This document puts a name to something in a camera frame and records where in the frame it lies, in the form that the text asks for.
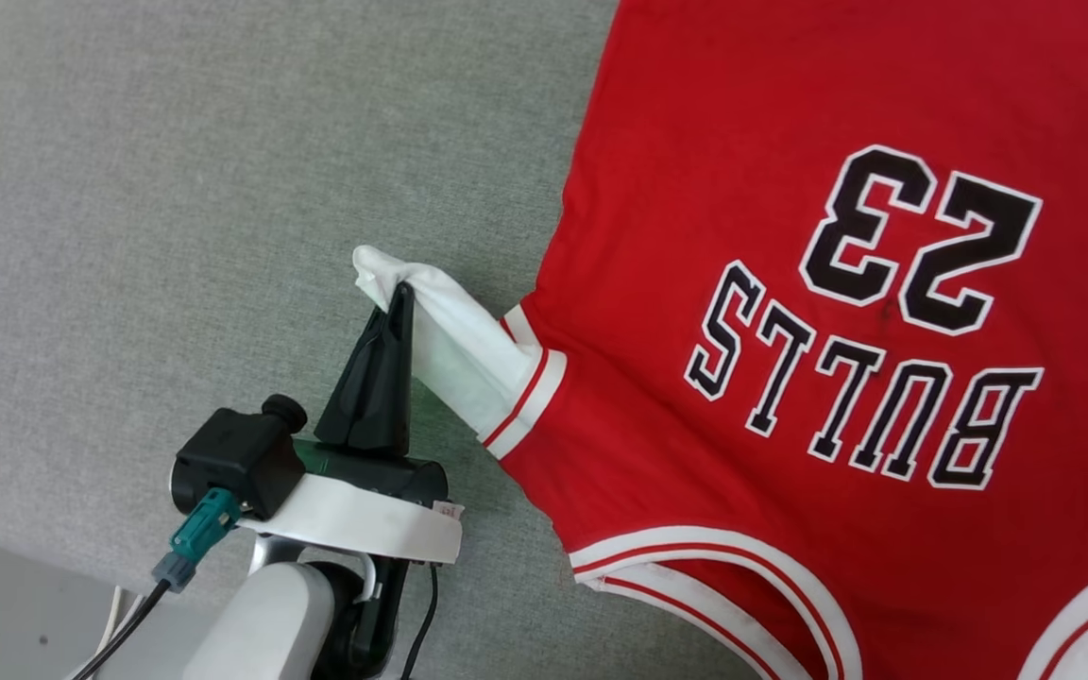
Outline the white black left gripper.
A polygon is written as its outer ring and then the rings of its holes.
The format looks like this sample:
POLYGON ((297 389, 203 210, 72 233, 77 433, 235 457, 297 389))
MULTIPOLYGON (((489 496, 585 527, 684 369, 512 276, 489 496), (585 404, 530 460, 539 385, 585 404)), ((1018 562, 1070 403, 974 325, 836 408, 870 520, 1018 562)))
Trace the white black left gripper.
POLYGON ((316 422, 319 442, 295 440, 305 475, 275 516, 244 517, 243 528, 320 551, 456 561, 463 529, 438 462, 345 453, 409 452, 412 337, 415 289, 401 282, 387 307, 368 318, 316 422))

